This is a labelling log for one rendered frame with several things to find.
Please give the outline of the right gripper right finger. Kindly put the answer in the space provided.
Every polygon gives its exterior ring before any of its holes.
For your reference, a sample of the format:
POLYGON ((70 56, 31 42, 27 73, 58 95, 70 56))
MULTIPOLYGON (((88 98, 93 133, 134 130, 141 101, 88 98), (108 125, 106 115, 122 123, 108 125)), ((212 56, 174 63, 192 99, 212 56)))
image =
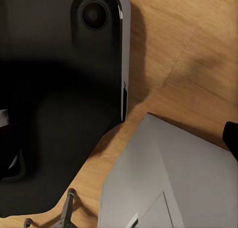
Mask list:
POLYGON ((227 122, 222 139, 238 161, 238 123, 227 122))

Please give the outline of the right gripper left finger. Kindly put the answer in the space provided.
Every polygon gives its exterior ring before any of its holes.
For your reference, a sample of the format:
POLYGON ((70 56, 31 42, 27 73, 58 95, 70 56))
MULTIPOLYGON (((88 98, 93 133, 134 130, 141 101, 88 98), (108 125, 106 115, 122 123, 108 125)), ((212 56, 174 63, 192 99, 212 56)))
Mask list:
POLYGON ((26 141, 22 122, 0 127, 0 181, 26 141))

